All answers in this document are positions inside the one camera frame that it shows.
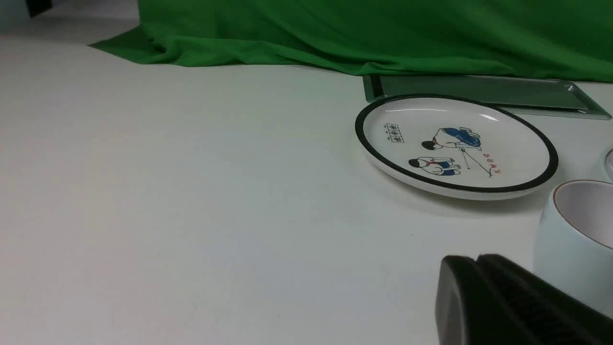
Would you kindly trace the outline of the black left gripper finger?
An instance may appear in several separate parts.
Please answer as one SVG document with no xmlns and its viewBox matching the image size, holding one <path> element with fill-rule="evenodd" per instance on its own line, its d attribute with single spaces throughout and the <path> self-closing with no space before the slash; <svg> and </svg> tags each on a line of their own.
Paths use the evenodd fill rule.
<svg viewBox="0 0 613 345">
<path fill-rule="evenodd" d="M 610 345 L 612 319 L 499 254 L 448 255 L 435 321 L 441 345 Z"/>
</svg>

